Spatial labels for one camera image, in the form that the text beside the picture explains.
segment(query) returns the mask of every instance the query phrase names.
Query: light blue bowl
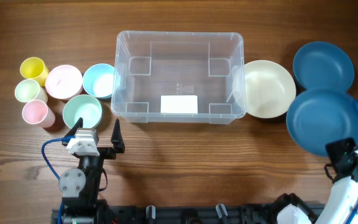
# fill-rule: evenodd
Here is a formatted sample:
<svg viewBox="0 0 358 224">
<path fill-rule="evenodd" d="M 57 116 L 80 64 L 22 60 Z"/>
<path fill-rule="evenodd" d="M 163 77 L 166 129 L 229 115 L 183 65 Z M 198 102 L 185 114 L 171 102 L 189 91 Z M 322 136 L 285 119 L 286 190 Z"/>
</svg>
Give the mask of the light blue bowl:
<svg viewBox="0 0 358 224">
<path fill-rule="evenodd" d="M 105 63 L 93 65 L 84 74 L 83 86 L 87 94 L 99 99 L 111 97 L 114 67 Z"/>
</svg>

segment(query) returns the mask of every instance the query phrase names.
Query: stacked blue plates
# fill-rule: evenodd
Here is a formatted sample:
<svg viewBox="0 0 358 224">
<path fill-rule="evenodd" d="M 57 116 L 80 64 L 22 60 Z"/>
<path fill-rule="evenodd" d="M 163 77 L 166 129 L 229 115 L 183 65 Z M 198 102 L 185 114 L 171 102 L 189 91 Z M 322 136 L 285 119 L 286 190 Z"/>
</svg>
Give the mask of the stacked blue plates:
<svg viewBox="0 0 358 224">
<path fill-rule="evenodd" d="M 319 156 L 328 156 L 328 143 L 349 137 L 358 143 L 358 114 L 354 99 L 345 94 L 354 80 L 349 56 L 327 42 L 308 43 L 296 53 L 293 71 L 306 91 L 287 112 L 292 139 Z"/>
</svg>

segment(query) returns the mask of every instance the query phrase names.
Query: wooden table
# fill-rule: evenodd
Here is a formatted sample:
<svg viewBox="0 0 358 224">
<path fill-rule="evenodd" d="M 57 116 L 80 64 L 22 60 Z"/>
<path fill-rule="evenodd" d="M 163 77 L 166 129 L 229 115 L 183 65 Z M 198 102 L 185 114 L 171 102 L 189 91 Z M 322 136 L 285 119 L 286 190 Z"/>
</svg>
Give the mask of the wooden table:
<svg viewBox="0 0 358 224">
<path fill-rule="evenodd" d="M 24 104 L 14 89 L 27 57 L 44 59 L 49 69 L 70 64 L 84 72 L 96 63 L 114 64 L 122 30 L 238 32 L 246 63 L 272 60 L 292 72 L 295 52 L 324 40 L 352 59 L 357 78 L 350 93 L 358 98 L 358 1 L 49 2 L 0 4 L 0 223 L 49 223 L 61 199 L 40 147 L 68 131 L 61 116 L 65 102 L 48 102 L 57 115 L 52 129 L 22 120 Z M 116 117 L 109 101 L 103 105 L 99 143 L 109 146 Z M 309 202 L 328 200 L 328 159 L 300 149 L 284 121 L 245 116 L 215 126 L 121 119 L 121 128 L 126 152 L 104 165 L 109 186 L 100 197 L 110 205 L 240 205 L 273 202 L 285 192 Z M 78 165 L 59 144 L 47 155 L 59 174 Z"/>
</svg>

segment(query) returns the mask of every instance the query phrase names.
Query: cup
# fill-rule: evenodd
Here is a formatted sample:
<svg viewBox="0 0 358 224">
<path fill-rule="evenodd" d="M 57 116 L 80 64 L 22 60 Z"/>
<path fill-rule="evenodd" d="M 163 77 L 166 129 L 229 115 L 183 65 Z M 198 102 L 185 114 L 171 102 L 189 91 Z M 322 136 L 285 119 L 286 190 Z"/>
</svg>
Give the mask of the cup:
<svg viewBox="0 0 358 224">
<path fill-rule="evenodd" d="M 31 57 L 24 60 L 20 66 L 20 73 L 24 78 L 34 79 L 41 86 L 45 86 L 49 70 L 43 60 Z"/>
<path fill-rule="evenodd" d="M 48 96 L 44 89 L 35 80 L 23 80 L 17 84 L 15 89 L 15 97 L 22 103 L 27 103 L 32 100 L 48 101 Z"/>
<path fill-rule="evenodd" d="M 26 103 L 22 111 L 23 120 L 41 128 L 49 128 L 55 122 L 55 115 L 42 100 Z"/>
<path fill-rule="evenodd" d="M 45 89 L 53 98 L 69 100 L 82 92 L 82 74 L 72 65 L 60 65 L 50 71 Z"/>
<path fill-rule="evenodd" d="M 83 86 L 87 94 L 100 99 L 111 97 L 114 67 L 105 63 L 93 65 L 84 74 Z"/>
</svg>

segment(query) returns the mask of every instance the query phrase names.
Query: mint green bowl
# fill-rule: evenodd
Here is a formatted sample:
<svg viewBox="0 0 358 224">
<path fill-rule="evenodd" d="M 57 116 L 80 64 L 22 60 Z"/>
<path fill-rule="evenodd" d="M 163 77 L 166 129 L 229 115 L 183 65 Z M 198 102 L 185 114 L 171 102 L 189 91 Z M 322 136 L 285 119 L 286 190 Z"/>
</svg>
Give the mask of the mint green bowl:
<svg viewBox="0 0 358 224">
<path fill-rule="evenodd" d="M 83 128 L 94 128 L 102 120 L 102 105 L 99 100 L 89 95 L 79 95 L 69 100 L 63 109 L 63 120 L 72 128 L 82 118 Z"/>
</svg>

